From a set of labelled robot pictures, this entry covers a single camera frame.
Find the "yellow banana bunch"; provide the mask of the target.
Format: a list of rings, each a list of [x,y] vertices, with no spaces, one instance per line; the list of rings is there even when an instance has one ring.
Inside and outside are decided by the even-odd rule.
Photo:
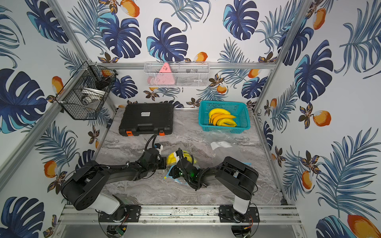
[[[212,119],[212,116],[214,114],[224,114],[224,115],[230,115],[231,113],[225,109],[220,109],[220,108],[216,108],[216,109],[212,109],[210,112],[209,112],[209,119],[211,120]]]
[[[197,160],[187,151],[183,151],[183,157],[191,162],[192,164],[196,164]],[[166,160],[166,166],[172,166],[177,164],[179,161],[179,158],[176,157],[176,152],[170,154]]]

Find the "clear zip-top bag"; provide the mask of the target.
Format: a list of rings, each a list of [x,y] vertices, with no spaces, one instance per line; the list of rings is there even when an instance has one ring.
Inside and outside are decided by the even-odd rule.
[[[191,176],[195,177],[197,175],[197,170],[200,169],[199,163],[196,158],[190,154],[188,151],[183,150],[183,158],[186,159],[189,163],[191,163],[194,167],[191,168]],[[179,178],[183,177],[183,173],[181,169],[177,166],[177,163],[180,161],[180,157],[177,155],[177,151],[171,153],[166,159],[166,169],[167,174],[163,179],[174,179],[179,182]]]
[[[234,139],[235,137],[231,133],[218,131],[207,132],[205,140],[212,150],[212,165],[219,165],[226,157],[232,157],[248,166],[252,165],[252,163],[244,157],[244,154]]]

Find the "orange-yellow banana pair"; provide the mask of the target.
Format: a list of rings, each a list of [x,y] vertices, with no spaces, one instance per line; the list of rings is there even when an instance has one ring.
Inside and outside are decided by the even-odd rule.
[[[221,119],[235,119],[236,117],[233,115],[224,115],[224,114],[214,114],[212,116],[212,119],[210,120],[210,123],[213,124],[214,126],[217,124],[217,122]]]

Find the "single yellow banana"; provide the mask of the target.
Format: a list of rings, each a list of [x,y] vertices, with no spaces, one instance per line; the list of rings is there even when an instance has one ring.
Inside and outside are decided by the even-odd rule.
[[[217,122],[217,125],[219,127],[233,127],[233,128],[237,126],[237,124],[234,122],[233,119],[228,119],[228,118],[219,120]]]

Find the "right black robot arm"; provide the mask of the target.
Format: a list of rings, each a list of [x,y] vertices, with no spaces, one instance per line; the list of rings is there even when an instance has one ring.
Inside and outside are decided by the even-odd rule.
[[[223,162],[215,167],[199,168],[194,156],[181,149],[172,153],[167,161],[175,162],[169,171],[173,179],[183,178],[195,191],[220,183],[235,195],[235,212],[246,214],[257,188],[257,170],[230,156],[225,157]]]

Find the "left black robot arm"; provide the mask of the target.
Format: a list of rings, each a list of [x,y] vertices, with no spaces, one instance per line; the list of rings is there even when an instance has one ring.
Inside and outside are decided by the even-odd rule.
[[[115,213],[122,206],[122,202],[114,196],[102,195],[105,185],[146,179],[148,174],[166,168],[166,158],[161,155],[162,145],[155,143],[156,138],[156,135],[149,138],[142,155],[134,162],[123,165],[87,162],[64,181],[61,186],[62,196],[78,211],[93,207],[107,214]]]

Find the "black plastic tool case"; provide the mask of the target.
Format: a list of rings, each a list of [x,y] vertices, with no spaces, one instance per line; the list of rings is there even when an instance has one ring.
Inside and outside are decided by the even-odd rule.
[[[125,107],[119,126],[122,136],[173,133],[174,106],[171,103],[137,103]]]

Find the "teal plastic basket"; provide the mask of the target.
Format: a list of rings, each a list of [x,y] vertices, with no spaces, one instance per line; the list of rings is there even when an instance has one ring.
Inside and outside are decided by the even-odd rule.
[[[238,102],[201,101],[198,122],[203,131],[241,134],[251,128],[248,108]]]

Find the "pink triangular item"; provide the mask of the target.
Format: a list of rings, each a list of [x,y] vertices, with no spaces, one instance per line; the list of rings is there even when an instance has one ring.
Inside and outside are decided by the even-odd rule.
[[[175,79],[172,74],[169,63],[164,63],[159,73],[155,76],[154,84],[155,85],[174,85]]]

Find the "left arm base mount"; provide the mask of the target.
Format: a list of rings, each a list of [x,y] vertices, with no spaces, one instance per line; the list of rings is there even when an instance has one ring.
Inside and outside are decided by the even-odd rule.
[[[124,223],[137,223],[140,219],[141,206],[125,204],[121,199],[113,195],[119,203],[116,211],[112,214],[107,214],[102,211],[99,215],[100,222],[121,222]]]

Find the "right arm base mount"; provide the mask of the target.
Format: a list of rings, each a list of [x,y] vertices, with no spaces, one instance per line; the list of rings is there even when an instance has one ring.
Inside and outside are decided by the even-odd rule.
[[[260,215],[257,207],[248,207],[245,214],[241,214],[232,205],[221,205],[218,209],[221,223],[259,223]]]

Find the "aluminium front rail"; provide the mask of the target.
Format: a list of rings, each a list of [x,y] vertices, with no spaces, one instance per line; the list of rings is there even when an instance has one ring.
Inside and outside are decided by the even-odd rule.
[[[141,205],[131,206],[128,217],[120,222],[98,214],[94,209],[77,211],[67,205],[58,219],[68,225],[238,225],[230,205]],[[295,206],[253,205],[242,225],[301,225]]]

